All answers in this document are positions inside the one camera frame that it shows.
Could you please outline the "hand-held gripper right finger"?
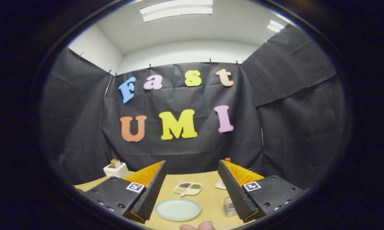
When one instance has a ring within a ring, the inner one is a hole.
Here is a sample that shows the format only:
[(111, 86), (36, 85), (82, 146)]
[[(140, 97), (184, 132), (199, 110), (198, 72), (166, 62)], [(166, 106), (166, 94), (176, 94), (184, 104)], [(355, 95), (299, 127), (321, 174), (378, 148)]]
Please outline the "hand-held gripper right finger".
[(263, 177), (225, 160), (218, 162), (217, 172), (244, 223), (276, 213), (303, 193), (279, 176)]

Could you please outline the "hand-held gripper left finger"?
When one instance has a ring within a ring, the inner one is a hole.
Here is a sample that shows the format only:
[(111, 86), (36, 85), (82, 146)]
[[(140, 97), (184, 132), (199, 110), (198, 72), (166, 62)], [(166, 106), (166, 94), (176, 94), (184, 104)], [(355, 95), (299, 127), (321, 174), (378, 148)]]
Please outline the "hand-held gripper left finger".
[(160, 161), (123, 179), (112, 176), (83, 194), (107, 211), (144, 224), (167, 175), (165, 163)]

